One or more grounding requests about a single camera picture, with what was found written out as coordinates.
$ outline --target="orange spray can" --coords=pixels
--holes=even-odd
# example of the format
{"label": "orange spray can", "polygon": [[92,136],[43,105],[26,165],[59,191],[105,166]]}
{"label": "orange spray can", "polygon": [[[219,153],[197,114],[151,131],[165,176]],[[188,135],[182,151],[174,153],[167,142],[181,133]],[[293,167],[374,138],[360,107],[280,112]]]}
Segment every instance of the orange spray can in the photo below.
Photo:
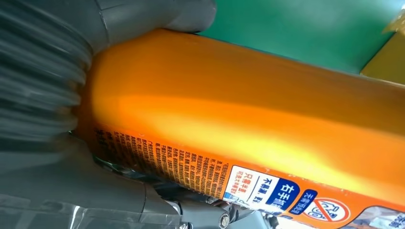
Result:
{"label": "orange spray can", "polygon": [[321,229],[405,227],[399,85],[156,30],[96,57],[82,96],[105,161]]}

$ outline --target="gray plastic hose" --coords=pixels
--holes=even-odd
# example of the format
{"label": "gray plastic hose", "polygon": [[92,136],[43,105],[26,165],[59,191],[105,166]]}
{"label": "gray plastic hose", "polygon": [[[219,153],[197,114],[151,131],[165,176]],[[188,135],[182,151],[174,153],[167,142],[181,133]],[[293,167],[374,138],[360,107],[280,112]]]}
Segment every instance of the gray plastic hose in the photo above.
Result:
{"label": "gray plastic hose", "polygon": [[[71,108],[80,103],[76,89],[85,83],[96,53],[158,27],[205,30],[215,12],[212,0],[0,0],[2,226],[10,221],[2,221],[1,203],[15,210],[13,204],[25,200],[30,203],[24,208],[39,212],[52,203],[58,211],[71,204],[75,214],[77,206],[101,209],[104,217],[103,210],[119,217],[157,210],[166,220],[166,214],[176,214],[143,184],[92,166],[87,148],[68,135],[76,127]],[[27,219],[33,220],[32,214]],[[29,228],[65,228],[40,224]]]}

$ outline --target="green background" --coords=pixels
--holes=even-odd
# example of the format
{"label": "green background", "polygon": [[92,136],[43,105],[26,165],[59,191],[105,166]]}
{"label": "green background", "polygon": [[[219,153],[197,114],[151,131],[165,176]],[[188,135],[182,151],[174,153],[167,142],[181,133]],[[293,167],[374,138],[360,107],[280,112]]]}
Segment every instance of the green background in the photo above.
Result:
{"label": "green background", "polygon": [[358,73],[390,38],[405,0],[217,0],[202,35]]}

